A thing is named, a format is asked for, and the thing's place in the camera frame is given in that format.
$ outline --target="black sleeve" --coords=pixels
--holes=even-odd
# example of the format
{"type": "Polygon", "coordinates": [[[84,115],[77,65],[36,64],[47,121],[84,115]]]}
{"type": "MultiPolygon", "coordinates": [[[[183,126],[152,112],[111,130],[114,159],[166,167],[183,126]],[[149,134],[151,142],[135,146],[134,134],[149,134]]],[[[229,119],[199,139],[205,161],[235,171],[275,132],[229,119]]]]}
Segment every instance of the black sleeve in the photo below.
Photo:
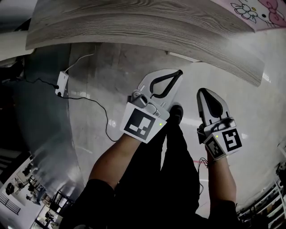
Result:
{"type": "Polygon", "coordinates": [[[210,211],[209,223],[214,228],[241,228],[236,215],[236,205],[232,201],[222,201],[210,211]]]}
{"type": "Polygon", "coordinates": [[[79,225],[106,229],[114,199],[113,188],[101,180],[89,180],[85,189],[64,215],[60,229],[73,229],[79,225]]]}

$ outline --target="black pants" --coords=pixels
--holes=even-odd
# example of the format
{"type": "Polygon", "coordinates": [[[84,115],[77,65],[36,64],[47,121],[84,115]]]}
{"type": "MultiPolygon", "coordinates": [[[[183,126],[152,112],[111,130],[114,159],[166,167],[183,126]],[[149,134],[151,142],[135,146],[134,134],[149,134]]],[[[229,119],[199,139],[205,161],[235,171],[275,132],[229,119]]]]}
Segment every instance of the black pants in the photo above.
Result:
{"type": "Polygon", "coordinates": [[[115,188],[116,208],[137,220],[158,217],[186,218],[199,203],[199,177],[183,133],[169,120],[148,143],[141,143],[115,188]],[[161,169],[162,146],[167,151],[161,169]]]}

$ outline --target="pink bow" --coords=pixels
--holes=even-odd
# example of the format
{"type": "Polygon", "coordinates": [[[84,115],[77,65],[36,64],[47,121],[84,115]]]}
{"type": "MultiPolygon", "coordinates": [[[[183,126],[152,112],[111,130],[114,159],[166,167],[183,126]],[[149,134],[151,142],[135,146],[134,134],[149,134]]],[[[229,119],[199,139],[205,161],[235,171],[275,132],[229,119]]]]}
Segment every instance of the pink bow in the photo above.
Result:
{"type": "Polygon", "coordinates": [[[281,27],[286,27],[286,21],[277,13],[277,0],[258,0],[262,5],[267,7],[270,11],[269,19],[273,24],[281,27]]]}

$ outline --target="white wall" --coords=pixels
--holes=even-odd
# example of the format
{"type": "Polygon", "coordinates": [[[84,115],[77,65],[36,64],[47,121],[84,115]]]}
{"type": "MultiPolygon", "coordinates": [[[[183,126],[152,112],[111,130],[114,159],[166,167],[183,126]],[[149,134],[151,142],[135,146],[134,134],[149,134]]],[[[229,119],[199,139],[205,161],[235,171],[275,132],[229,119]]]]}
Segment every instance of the white wall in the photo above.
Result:
{"type": "Polygon", "coordinates": [[[23,188],[19,194],[25,205],[21,204],[13,197],[7,196],[11,201],[13,201],[14,204],[21,208],[19,215],[16,215],[11,210],[6,208],[2,203],[0,203],[0,221],[4,226],[7,227],[10,225],[14,229],[29,229],[31,227],[44,204],[41,203],[41,206],[38,206],[25,199],[26,195],[31,196],[30,192],[28,191],[28,186],[23,188]]]}
{"type": "Polygon", "coordinates": [[[16,29],[32,17],[37,0],[0,0],[0,32],[16,29]]]}

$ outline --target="metal railing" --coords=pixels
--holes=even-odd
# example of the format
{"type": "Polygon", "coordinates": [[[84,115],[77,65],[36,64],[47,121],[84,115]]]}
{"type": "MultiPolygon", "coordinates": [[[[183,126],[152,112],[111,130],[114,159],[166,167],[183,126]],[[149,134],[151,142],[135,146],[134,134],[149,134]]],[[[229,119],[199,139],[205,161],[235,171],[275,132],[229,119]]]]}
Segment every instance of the metal railing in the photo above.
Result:
{"type": "Polygon", "coordinates": [[[16,204],[14,204],[11,200],[9,200],[3,193],[0,194],[0,202],[6,206],[9,210],[18,215],[21,208],[19,208],[16,204]]]}

